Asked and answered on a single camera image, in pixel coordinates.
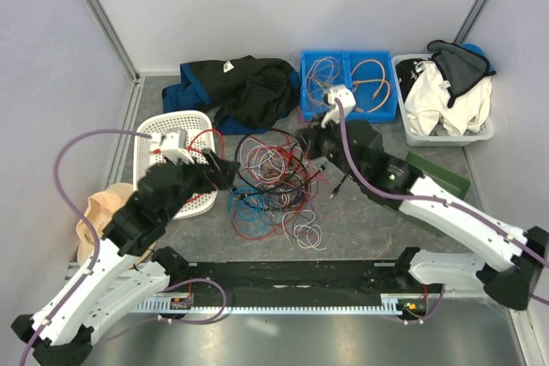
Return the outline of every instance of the blue plastic crate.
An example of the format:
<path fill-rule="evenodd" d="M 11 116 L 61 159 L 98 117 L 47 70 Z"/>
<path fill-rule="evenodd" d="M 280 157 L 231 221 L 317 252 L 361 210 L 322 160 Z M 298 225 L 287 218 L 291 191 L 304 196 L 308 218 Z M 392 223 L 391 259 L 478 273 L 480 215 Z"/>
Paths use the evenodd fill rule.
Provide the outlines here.
<path fill-rule="evenodd" d="M 316 63 L 316 78 L 308 79 L 311 67 Z M 344 51 L 304 51 L 301 55 L 301 111 L 305 120 L 328 109 L 323 103 L 323 86 L 350 86 L 348 55 Z"/>
<path fill-rule="evenodd" d="M 385 69 L 385 79 L 390 84 L 390 93 L 387 101 L 378 110 L 368 113 L 368 110 L 379 105 L 387 93 L 387 86 L 384 86 L 374 100 L 372 95 L 379 88 L 379 82 L 365 83 L 358 87 L 355 93 L 357 107 L 363 112 L 353 111 L 347 119 L 365 119 L 369 122 L 391 122 L 395 119 L 398 96 L 396 93 L 395 75 L 391 63 L 391 55 L 387 51 L 304 51 L 301 57 L 301 111 L 305 120 L 311 120 L 317 113 L 326 111 L 328 107 L 320 104 L 323 100 L 322 84 L 307 79 L 311 66 L 322 58 L 333 58 L 343 68 L 342 74 L 331 81 L 331 85 L 344 84 L 353 90 L 353 80 L 365 81 L 381 79 L 382 70 L 376 63 L 364 63 L 356 69 L 353 76 L 351 73 L 355 66 L 367 59 L 379 61 Z M 330 63 L 324 66 L 318 65 L 317 73 L 321 79 L 327 76 L 332 69 Z"/>
<path fill-rule="evenodd" d="M 484 57 L 486 57 L 486 54 L 484 53 L 484 51 L 482 50 L 482 48 L 480 48 L 479 46 L 477 45 L 474 45 L 473 43 L 461 43 L 460 46 L 463 48 L 463 49 L 467 49 L 469 51 L 473 51 L 475 53 L 478 53 Z M 495 70 L 494 69 L 494 65 L 492 64 L 492 62 L 490 62 L 490 70 Z"/>

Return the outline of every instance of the tangled wires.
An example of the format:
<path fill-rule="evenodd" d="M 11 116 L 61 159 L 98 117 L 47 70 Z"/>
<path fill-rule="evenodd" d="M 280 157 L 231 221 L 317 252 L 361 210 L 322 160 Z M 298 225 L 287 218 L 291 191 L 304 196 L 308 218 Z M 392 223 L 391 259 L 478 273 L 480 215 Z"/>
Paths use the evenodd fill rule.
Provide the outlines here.
<path fill-rule="evenodd" d="M 301 148 L 287 132 L 272 130 L 286 142 L 268 145 L 247 135 L 237 146 L 234 157 L 243 166 L 238 175 L 245 186 L 229 195 L 227 209 L 233 228 L 247 240 L 284 234 L 289 242 L 296 239 L 302 249 L 322 250 L 322 229 L 314 224 L 311 200 L 317 195 L 325 165 L 317 169 L 304 160 Z"/>
<path fill-rule="evenodd" d="M 316 60 L 305 77 L 305 91 L 307 93 L 308 104 L 313 104 L 317 107 L 324 107 L 326 104 L 322 102 L 324 90 L 334 85 L 334 82 L 339 79 L 341 73 L 340 63 L 335 57 L 323 57 Z"/>

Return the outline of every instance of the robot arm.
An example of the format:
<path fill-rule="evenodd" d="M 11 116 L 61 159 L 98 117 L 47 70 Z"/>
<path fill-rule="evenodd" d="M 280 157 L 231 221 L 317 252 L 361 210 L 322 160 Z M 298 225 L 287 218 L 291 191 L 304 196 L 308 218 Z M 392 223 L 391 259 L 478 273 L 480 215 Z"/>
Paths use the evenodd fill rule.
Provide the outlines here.
<path fill-rule="evenodd" d="M 238 163 L 222 160 L 208 149 L 202 151 L 208 163 L 195 162 L 181 149 L 183 131 L 158 137 L 153 149 L 168 161 L 151 166 L 137 191 L 113 215 L 100 239 L 93 270 L 90 257 L 43 309 L 18 316 L 12 323 L 21 340 L 29 342 L 34 336 L 33 355 L 41 365 L 81 364 L 116 321 L 146 297 L 179 281 L 175 276 L 182 276 L 188 263 L 172 248 L 163 248 L 125 283 L 109 291 L 118 276 L 164 235 L 168 222 L 193 194 L 232 186 Z M 60 302 L 53 315 L 52 309 Z"/>
<path fill-rule="evenodd" d="M 387 154 L 383 150 L 382 136 L 368 122 L 349 121 L 345 124 L 349 152 L 369 185 L 362 184 L 347 162 L 338 124 L 340 111 L 346 116 L 354 108 L 354 96 L 345 87 L 332 87 L 324 100 L 332 109 L 296 134 L 309 158 L 325 156 L 374 202 L 434 226 L 475 253 L 433 254 L 408 248 L 397 262 L 397 269 L 424 285 L 442 283 L 468 289 L 483 286 L 486 294 L 498 303 L 512 309 L 525 309 L 543 267 L 510 239 L 545 257 L 549 234 L 539 227 L 524 231 L 482 213 L 442 189 L 421 170 Z M 438 201 L 425 201 L 425 198 L 433 197 Z M 464 213 L 464 209 L 496 225 L 506 237 L 498 235 L 478 217 Z"/>

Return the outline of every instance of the blue crate compartment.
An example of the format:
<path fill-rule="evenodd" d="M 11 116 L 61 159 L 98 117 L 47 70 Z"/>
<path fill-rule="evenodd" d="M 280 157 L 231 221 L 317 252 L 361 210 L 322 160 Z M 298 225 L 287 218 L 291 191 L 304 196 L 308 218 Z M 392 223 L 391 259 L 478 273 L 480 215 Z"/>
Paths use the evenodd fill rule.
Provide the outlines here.
<path fill-rule="evenodd" d="M 323 89 L 350 87 L 348 56 L 344 51 L 304 51 L 301 55 L 301 111 L 305 120 L 326 111 Z"/>
<path fill-rule="evenodd" d="M 354 82 L 356 81 L 370 81 L 368 83 L 356 85 L 357 89 L 356 92 L 354 92 L 354 98 L 357 101 L 356 107 L 362 109 L 363 112 L 353 111 L 347 116 L 347 119 L 365 119 L 372 123 L 391 122 L 395 120 L 396 107 L 398 106 L 398 92 L 390 53 L 388 51 L 350 51 L 347 55 L 351 84 L 355 85 Z M 383 68 L 385 69 L 385 80 L 390 85 L 389 97 L 379 109 L 372 113 L 368 113 L 368 111 L 382 104 L 387 95 L 388 86 L 387 83 L 384 83 L 376 98 L 372 99 L 374 92 L 376 92 L 381 84 L 380 81 L 374 80 L 382 79 L 383 71 L 379 64 L 375 62 L 360 64 L 369 59 L 377 60 L 383 65 Z"/>

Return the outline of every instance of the white plastic basket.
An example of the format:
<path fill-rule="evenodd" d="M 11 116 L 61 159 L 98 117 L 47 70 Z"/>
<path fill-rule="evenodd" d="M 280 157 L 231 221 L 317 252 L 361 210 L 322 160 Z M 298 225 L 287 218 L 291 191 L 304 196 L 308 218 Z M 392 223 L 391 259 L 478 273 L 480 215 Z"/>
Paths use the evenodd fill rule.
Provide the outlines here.
<path fill-rule="evenodd" d="M 175 111 L 173 113 L 150 117 L 141 123 L 137 131 L 150 134 L 153 132 L 165 133 L 170 129 L 185 129 L 187 131 L 186 144 L 189 145 L 200 132 L 212 129 L 212 123 L 208 116 L 199 111 Z M 193 143 L 193 147 L 198 150 L 202 150 L 205 147 L 215 150 L 213 133 L 208 132 L 200 135 Z M 198 161 L 206 163 L 206 160 L 201 156 L 198 157 Z M 137 188 L 137 182 L 145 176 L 147 169 L 151 165 L 164 162 L 164 158 L 159 154 L 150 153 L 149 139 L 136 137 L 134 143 L 134 188 Z M 214 205 L 216 197 L 217 191 L 200 195 L 195 200 L 188 201 L 178 214 L 175 215 L 174 219 L 190 218 L 206 213 Z"/>
<path fill-rule="evenodd" d="M 474 141 L 486 141 L 494 136 L 494 127 L 490 117 L 486 119 L 484 124 L 480 126 L 480 132 L 476 135 L 466 136 L 420 136 L 416 135 L 412 131 L 412 125 L 410 124 L 407 116 L 406 109 L 404 107 L 404 100 L 402 100 L 401 88 L 398 81 L 398 75 L 396 74 L 396 65 L 403 60 L 408 59 L 425 59 L 430 58 L 431 54 L 426 55 L 399 55 L 392 59 L 393 71 L 396 79 L 396 91 L 398 92 L 398 106 L 401 110 L 402 122 L 404 123 L 404 132 L 406 135 L 406 143 L 410 146 L 466 146 Z"/>

